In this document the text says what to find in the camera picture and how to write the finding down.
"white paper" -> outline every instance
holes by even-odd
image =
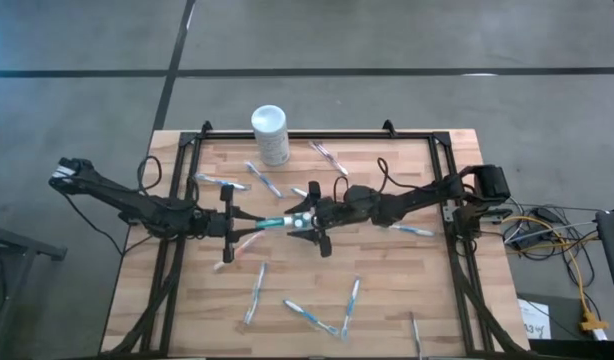
[[[520,299],[518,299],[518,305],[520,305],[520,313],[525,323],[527,338],[551,339],[549,306]]]

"white cylindrical container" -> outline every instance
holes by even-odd
[[[251,115],[251,125],[258,143],[260,158],[269,166],[282,165],[289,159],[287,119],[283,109],[264,105]]]

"gray floor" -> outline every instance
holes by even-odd
[[[165,69],[184,0],[0,0],[0,70]],[[200,0],[181,68],[614,66],[609,0]],[[47,185],[61,156],[134,184],[164,79],[0,79],[0,225],[65,245],[42,259],[12,356],[94,354],[118,269],[113,248]],[[166,129],[246,128],[280,105],[291,128],[476,128],[485,161],[525,203],[614,208],[614,76],[179,79]],[[77,204],[124,239],[113,211]],[[585,221],[592,213],[572,212]],[[589,294],[610,320],[600,244]],[[521,292],[576,298],[558,259],[510,258]]]

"butcher block tabletop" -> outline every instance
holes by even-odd
[[[459,171],[467,165],[482,164],[474,130],[446,131],[451,134]],[[150,190],[151,194],[168,195],[179,135],[180,131],[154,133],[149,153],[162,162],[163,180]],[[390,175],[400,183],[422,186],[433,180],[425,140],[328,139],[323,144],[349,171],[350,185],[380,188],[383,175],[376,164],[377,157],[387,161]],[[323,196],[328,196],[333,194],[334,181],[340,175],[307,140],[290,140],[290,149],[291,156],[285,165],[267,167],[260,161],[253,140],[203,140],[199,172],[251,184],[250,191],[235,191],[234,205],[258,216],[280,216],[302,200],[290,191],[292,187],[307,190],[308,181],[318,181]],[[186,156],[183,178],[187,176],[190,158]],[[252,161],[285,198],[277,198],[250,175],[245,161]],[[442,165],[447,174],[444,160]],[[144,183],[152,183],[156,176],[156,166],[149,164]],[[219,186],[199,185],[199,205],[223,210]],[[340,181],[339,197],[345,189],[344,181]],[[385,192],[394,194],[406,190],[390,183],[385,188]],[[372,226],[370,222],[349,225],[328,231],[333,253],[321,258],[318,247],[309,241],[289,237],[282,229],[267,230],[242,257],[218,273],[213,266],[222,259],[223,240],[188,240],[168,355],[413,357],[416,347],[410,312],[417,319],[425,356],[464,355],[439,206],[409,213],[401,223],[434,231],[436,235],[421,237]],[[249,225],[238,220],[235,226]],[[487,230],[497,231],[493,226]],[[133,227],[127,247],[146,236],[144,228]],[[145,309],[157,252],[158,239],[151,239],[124,257],[101,350],[117,345]],[[500,238],[483,235],[478,239],[476,258],[487,306],[513,339],[528,348]],[[243,326],[262,262],[267,263],[267,272],[258,308],[251,324]],[[282,302],[289,299],[322,322],[340,329],[356,276],[360,277],[360,290],[347,342],[312,326]],[[157,348],[160,339],[164,307],[161,306],[156,319],[153,348]],[[471,309],[470,313],[474,337],[479,338],[475,312]]]

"concrete floor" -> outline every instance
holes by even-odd
[[[0,70],[166,69],[185,0],[0,0]],[[609,0],[199,0],[181,68],[614,66]],[[47,180],[61,156],[134,184],[163,78],[0,79],[0,225],[58,245],[39,260],[12,356],[95,354],[118,256]],[[178,79],[166,129],[247,128],[280,105],[290,128],[476,128],[525,203],[614,208],[614,76]],[[108,207],[76,200],[124,241]],[[593,213],[571,212],[585,221]],[[600,244],[589,289],[614,339]],[[558,259],[510,257],[519,292],[576,298]]]

